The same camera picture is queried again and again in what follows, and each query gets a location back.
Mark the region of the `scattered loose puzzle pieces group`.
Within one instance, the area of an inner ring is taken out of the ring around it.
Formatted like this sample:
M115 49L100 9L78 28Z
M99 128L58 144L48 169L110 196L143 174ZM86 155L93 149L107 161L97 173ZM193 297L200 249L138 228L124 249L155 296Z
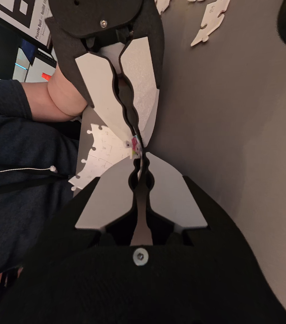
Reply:
M190 44L191 47L208 41L209 35L222 24L229 3L230 0L217 0L206 5L200 28Z

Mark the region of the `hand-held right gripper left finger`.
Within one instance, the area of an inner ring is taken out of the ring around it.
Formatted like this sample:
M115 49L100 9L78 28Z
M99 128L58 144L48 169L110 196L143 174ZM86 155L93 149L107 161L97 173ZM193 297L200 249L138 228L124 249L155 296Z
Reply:
M103 231L133 207L141 159L126 157L105 171L76 225L76 229Z

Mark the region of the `person's left forearm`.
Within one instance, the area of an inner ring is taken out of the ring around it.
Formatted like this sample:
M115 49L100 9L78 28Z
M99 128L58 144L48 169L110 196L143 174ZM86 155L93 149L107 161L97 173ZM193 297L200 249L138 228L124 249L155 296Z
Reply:
M50 80L21 83L36 122L66 122L80 116L88 103L56 65Z

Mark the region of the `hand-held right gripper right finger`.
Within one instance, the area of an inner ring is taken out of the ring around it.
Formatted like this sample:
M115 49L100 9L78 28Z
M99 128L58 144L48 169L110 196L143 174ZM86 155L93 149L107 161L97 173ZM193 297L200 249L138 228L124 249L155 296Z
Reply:
M183 175L150 152L146 153L146 157L149 160L149 172L154 179L149 194L152 211L171 221L175 232L207 228L207 222Z

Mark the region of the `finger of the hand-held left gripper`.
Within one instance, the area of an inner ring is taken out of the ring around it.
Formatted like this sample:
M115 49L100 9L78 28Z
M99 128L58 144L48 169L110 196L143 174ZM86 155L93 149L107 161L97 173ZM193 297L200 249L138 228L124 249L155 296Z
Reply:
M133 39L120 56L125 77L133 89L133 106L143 143L149 143L155 126L160 90L157 88L148 37Z
M120 57L122 51L88 52L75 59L86 89L91 97L93 110L114 134L123 142L137 136L142 144L138 122L139 116L134 105L134 89L125 76ZM118 93L117 64L127 88L125 101Z

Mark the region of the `white puzzle piece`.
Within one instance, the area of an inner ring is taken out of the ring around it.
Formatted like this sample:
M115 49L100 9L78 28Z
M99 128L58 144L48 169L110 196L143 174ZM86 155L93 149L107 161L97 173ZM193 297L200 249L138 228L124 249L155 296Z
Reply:
M124 147L129 150L130 159L134 159L134 160L140 159L140 169L137 173L137 179L140 180L143 171L144 160L143 160L143 148L138 136L135 135L130 140L126 140L124 142Z

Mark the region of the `assembled white puzzle section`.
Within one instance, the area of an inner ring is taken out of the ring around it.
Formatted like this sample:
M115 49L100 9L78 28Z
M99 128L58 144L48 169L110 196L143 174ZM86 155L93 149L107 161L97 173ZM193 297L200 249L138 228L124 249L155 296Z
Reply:
M132 148L125 147L109 127L90 124L80 136L76 174L69 180L72 192L84 189L94 178L127 157L133 157Z

